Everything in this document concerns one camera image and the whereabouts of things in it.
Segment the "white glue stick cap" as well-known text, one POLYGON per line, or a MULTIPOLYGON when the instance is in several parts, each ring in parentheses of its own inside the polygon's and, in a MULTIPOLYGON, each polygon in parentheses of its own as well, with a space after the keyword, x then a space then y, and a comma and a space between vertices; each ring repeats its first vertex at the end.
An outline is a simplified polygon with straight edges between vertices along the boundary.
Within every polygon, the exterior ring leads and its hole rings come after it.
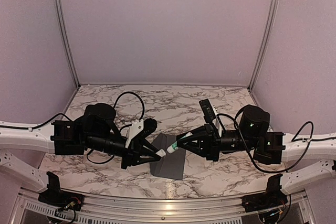
POLYGON ((160 149, 159 151, 156 152, 156 154, 160 157, 164 157, 166 152, 163 149, 160 149))

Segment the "green white glue stick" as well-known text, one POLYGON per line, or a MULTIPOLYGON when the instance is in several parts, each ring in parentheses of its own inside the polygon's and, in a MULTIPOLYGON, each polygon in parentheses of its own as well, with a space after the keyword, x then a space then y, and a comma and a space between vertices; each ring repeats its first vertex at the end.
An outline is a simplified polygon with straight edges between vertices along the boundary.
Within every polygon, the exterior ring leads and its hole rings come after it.
MULTIPOLYGON (((191 136, 191 135, 192 135, 192 133, 191 133, 191 132, 188 132, 188 133, 186 133, 185 135, 179 137, 178 140, 179 140, 179 139, 186 138, 186 137, 189 137, 189 136, 191 136)), ((178 147, 178 143, 177 143, 177 141, 175 141, 173 144, 171 144, 171 145, 167 148, 166 151, 167 151, 169 154, 172 154, 172 153, 174 153, 174 152, 175 152, 176 150, 178 150, 178 149, 179 149, 179 147, 178 147)))

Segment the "dark grey envelope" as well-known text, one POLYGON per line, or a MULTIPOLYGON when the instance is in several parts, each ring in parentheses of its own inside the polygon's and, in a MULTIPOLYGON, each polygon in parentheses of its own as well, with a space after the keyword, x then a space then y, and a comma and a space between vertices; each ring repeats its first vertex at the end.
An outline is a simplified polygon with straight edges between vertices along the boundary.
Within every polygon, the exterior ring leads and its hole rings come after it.
POLYGON ((179 148, 172 154, 167 149, 176 141, 175 135, 166 135, 160 133, 152 142, 152 145, 158 149, 166 151, 166 155, 158 162, 150 163, 150 173, 155 177, 182 180, 184 165, 186 160, 186 150, 179 148))

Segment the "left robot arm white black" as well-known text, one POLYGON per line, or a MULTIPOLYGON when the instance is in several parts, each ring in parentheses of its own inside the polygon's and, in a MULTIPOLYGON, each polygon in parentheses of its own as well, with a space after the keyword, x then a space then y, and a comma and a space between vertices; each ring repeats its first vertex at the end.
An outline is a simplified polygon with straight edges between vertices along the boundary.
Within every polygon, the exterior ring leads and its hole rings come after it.
POLYGON ((23 179, 27 188, 39 193, 38 200, 59 211, 79 211, 83 195, 61 190, 57 175, 40 172, 11 157, 9 150, 40 151, 55 155, 82 155, 87 149, 121 158, 121 168, 158 162, 165 151, 146 140, 157 128, 154 119, 132 123, 122 136, 114 119, 115 109, 106 103, 88 105, 83 116, 73 121, 51 119, 28 126, 1 122, 1 168, 23 179))

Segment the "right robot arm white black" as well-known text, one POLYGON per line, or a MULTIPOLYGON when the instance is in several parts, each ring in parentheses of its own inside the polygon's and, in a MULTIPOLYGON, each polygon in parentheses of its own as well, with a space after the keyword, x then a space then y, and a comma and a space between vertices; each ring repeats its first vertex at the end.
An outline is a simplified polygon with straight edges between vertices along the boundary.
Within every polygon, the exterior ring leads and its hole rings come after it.
POLYGON ((218 113, 201 101, 205 124, 180 134, 167 151, 182 148, 208 161, 220 153, 246 152, 255 169, 269 174, 266 190, 241 199, 246 212, 281 204, 289 207, 290 195, 309 183, 335 178, 335 134, 303 136, 270 132, 270 114, 246 105, 234 117, 218 113))

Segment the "front aluminium rail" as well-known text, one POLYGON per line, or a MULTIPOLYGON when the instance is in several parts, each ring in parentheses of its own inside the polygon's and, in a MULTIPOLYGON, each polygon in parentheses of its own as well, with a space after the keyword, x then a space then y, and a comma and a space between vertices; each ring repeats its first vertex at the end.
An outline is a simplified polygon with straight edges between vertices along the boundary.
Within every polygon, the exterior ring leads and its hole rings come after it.
POLYGON ((246 212, 243 195, 193 198, 150 199, 83 193, 79 211, 56 213, 56 207, 38 201, 38 194, 21 188, 9 223, 260 223, 280 210, 281 223, 315 223, 305 191, 294 193, 283 206, 246 212))

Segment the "right aluminium frame post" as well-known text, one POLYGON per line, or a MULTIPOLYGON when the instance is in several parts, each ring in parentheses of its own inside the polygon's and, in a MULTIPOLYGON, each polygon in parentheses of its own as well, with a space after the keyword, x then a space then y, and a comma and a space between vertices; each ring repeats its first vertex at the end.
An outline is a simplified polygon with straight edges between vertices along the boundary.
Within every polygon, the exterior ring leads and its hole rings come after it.
POLYGON ((261 68, 262 68, 262 65, 263 65, 263 61, 264 61, 265 56, 266 56, 267 47, 268 47, 270 35, 271 35, 271 32, 272 32, 272 28, 274 26, 274 22, 275 22, 275 19, 276 19, 278 5, 279 5, 279 0, 270 0, 270 5, 269 5, 268 14, 267 14, 267 19, 266 19, 266 24, 265 24, 263 37, 262 37, 262 40, 261 40, 257 60, 255 62, 253 73, 252 73, 252 76, 251 76, 251 79, 250 79, 250 82, 249 82, 249 86, 248 86, 249 92, 253 91, 253 89, 254 89, 254 87, 257 83, 257 80, 258 80, 258 77, 259 77, 259 74, 260 74, 260 71, 261 71, 261 68))

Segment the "aluminium frame post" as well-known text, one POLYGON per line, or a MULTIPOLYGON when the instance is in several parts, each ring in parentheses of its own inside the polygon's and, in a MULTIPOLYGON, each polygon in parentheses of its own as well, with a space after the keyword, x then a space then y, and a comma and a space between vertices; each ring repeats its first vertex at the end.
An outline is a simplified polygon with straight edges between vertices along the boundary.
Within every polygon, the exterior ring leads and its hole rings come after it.
POLYGON ((65 51, 68 67, 70 70, 70 75, 71 75, 72 81, 76 89, 78 90, 81 87, 81 85, 79 82, 79 78, 78 78, 78 74, 76 71, 75 62, 73 59, 70 42, 69 42, 67 30, 66 30, 66 23, 65 23, 63 8, 62 8, 62 2, 61 0, 54 0, 54 2, 55 2, 58 26, 59 26, 60 35, 61 35, 61 41, 62 41, 62 45, 65 51))
POLYGON ((258 77, 259 77, 259 74, 260 74, 260 71, 261 71, 261 68, 262 68, 262 65, 263 65, 263 61, 264 61, 265 56, 266 56, 267 47, 268 47, 270 35, 271 35, 271 32, 272 32, 272 28, 274 26, 274 22, 275 22, 275 19, 276 19, 278 5, 279 5, 279 0, 270 0, 270 5, 269 5, 268 14, 267 14, 267 19, 266 19, 266 24, 265 24, 263 37, 262 37, 262 40, 261 40, 257 60, 255 62, 253 73, 252 73, 252 76, 251 76, 251 79, 250 79, 250 82, 249 82, 249 86, 248 86, 249 92, 253 91, 253 89, 254 89, 254 87, 257 83, 257 80, 258 80, 258 77))

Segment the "left aluminium frame post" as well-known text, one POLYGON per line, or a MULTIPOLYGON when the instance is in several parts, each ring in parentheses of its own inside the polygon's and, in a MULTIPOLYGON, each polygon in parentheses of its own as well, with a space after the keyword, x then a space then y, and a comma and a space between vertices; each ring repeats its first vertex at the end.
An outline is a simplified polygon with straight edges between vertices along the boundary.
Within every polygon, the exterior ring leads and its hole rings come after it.
POLYGON ((72 81, 76 89, 78 90, 81 87, 81 85, 79 82, 79 78, 78 78, 78 74, 76 71, 75 62, 73 59, 70 42, 69 42, 67 30, 66 30, 66 23, 65 23, 63 8, 62 8, 62 2, 61 0, 54 0, 54 2, 55 2, 58 26, 59 26, 60 35, 61 35, 61 41, 62 41, 62 45, 65 51, 68 67, 70 70, 70 75, 71 75, 72 81))

